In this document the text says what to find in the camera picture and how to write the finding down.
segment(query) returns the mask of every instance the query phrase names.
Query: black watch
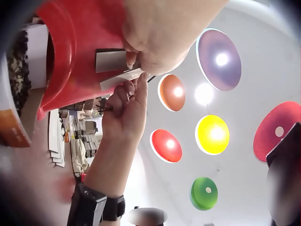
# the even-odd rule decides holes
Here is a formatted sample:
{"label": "black watch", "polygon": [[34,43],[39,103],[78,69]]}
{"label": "black watch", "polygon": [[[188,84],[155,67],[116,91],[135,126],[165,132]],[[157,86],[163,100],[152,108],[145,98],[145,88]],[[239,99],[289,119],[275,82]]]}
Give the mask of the black watch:
{"label": "black watch", "polygon": [[72,196],[67,226],[98,226],[102,221],[117,221],[124,214],[125,206],[123,195],[107,198],[79,183]]}
{"label": "black watch", "polygon": [[123,195],[118,198],[107,197],[106,205],[100,222],[102,221],[117,221],[124,214],[126,209],[126,202]]}

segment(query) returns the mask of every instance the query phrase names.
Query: fingernail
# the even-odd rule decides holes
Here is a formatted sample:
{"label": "fingernail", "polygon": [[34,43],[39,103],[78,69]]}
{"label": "fingernail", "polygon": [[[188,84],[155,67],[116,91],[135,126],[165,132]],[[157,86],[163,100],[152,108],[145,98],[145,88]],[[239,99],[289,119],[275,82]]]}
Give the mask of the fingernail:
{"label": "fingernail", "polygon": [[126,63],[126,65],[128,66],[128,68],[129,68],[130,70],[133,69],[133,65],[132,65],[132,64]]}
{"label": "fingernail", "polygon": [[148,79],[149,73],[144,72],[143,79],[146,81]]}

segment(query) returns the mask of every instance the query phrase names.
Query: finger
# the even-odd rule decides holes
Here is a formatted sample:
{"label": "finger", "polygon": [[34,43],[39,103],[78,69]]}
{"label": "finger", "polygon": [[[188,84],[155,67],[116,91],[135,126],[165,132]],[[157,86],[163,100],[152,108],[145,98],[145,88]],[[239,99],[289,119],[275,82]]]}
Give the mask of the finger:
{"label": "finger", "polygon": [[136,62],[137,53],[136,52],[126,52],[126,65],[129,69],[133,69],[133,65]]}
{"label": "finger", "polygon": [[135,94],[135,100],[139,102],[142,106],[146,106],[147,104],[147,80],[149,74],[143,72],[138,81],[137,81],[137,90]]}
{"label": "finger", "polygon": [[125,50],[128,49],[131,52],[143,51],[144,45],[142,41],[138,38],[136,32],[133,31],[131,23],[126,20],[122,25],[122,32],[124,37],[123,44],[125,45]]}
{"label": "finger", "polygon": [[124,82],[123,87],[129,96],[132,96],[135,94],[135,87],[134,87],[134,84],[132,83],[132,81]]}
{"label": "finger", "polygon": [[123,39],[123,48],[128,52],[139,52],[138,50],[134,49],[125,38]]}
{"label": "finger", "polygon": [[135,88],[135,91],[136,91],[136,89],[137,89],[138,78],[136,78],[136,79],[134,79],[134,80],[131,80],[131,82],[133,83],[134,88]]}
{"label": "finger", "polygon": [[129,97],[124,86],[118,85],[115,87],[114,93],[117,94],[122,102],[122,106],[127,106],[129,104]]}
{"label": "finger", "polygon": [[122,101],[117,95],[117,93],[114,92],[112,96],[106,101],[105,104],[106,108],[113,108],[113,113],[116,117],[120,116],[122,113]]}

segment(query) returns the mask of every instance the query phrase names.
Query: red object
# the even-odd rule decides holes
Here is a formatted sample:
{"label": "red object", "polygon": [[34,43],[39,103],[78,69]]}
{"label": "red object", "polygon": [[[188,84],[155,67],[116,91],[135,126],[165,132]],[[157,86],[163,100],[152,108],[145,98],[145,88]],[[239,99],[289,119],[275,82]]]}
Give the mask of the red object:
{"label": "red object", "polygon": [[[280,142],[296,122],[301,121],[301,106],[292,101],[279,104],[262,120],[253,142],[255,156],[265,162],[266,155]],[[282,127],[284,133],[276,136],[277,127]]]}
{"label": "red object", "polygon": [[166,130],[153,132],[150,143],[154,152],[168,162],[178,162],[182,157],[182,148],[177,139]]}
{"label": "red object", "polygon": [[99,82],[121,71],[95,73],[95,51],[123,48],[123,0],[48,1],[37,14],[54,46],[53,75],[38,115],[112,93],[101,91]]}
{"label": "red object", "polygon": [[82,173],[80,176],[81,176],[81,179],[82,179],[82,182],[84,182],[84,180],[85,180],[85,177],[86,177],[86,173]]}

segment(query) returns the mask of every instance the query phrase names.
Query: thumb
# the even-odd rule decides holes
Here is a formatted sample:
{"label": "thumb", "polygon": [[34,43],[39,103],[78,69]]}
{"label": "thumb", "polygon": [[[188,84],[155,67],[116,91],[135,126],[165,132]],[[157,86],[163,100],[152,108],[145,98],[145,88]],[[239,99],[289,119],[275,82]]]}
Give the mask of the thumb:
{"label": "thumb", "polygon": [[135,94],[135,101],[140,103],[142,106],[147,105],[148,75],[149,75],[148,73],[143,72],[137,81],[137,90],[136,90],[136,94]]}

